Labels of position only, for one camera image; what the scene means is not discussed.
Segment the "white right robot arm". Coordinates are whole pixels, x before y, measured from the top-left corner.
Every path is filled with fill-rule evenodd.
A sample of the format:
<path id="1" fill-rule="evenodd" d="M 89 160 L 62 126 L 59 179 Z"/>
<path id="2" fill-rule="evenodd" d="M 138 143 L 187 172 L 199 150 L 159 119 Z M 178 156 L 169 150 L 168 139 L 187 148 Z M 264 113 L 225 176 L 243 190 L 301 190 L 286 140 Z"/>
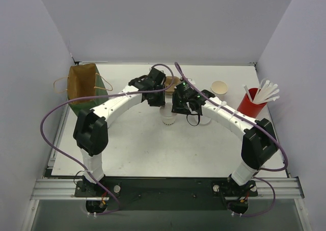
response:
<path id="1" fill-rule="evenodd" d="M 242 140 L 240 165 L 230 175 L 239 186 L 246 185 L 278 150 L 274 141 L 257 128 L 259 126 L 275 137 L 269 120 L 259 121 L 248 117 L 228 106 L 212 92 L 202 90 L 199 93 L 185 81 L 174 88 L 172 112 L 210 118 Z"/>

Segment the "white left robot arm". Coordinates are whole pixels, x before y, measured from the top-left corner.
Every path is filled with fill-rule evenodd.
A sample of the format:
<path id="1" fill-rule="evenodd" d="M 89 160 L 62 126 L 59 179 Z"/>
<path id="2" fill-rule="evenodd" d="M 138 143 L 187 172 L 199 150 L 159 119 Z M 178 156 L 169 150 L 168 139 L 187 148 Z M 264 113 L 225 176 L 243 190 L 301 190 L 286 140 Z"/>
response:
<path id="1" fill-rule="evenodd" d="M 108 145 L 108 128 L 127 110 L 144 101 L 151 107 L 165 105 L 163 92 L 166 75 L 151 68 L 148 75 L 131 80 L 119 95 L 89 110 L 81 110 L 73 132 L 73 138 L 83 157 L 83 181 L 93 196 L 104 191 L 102 152 Z"/>

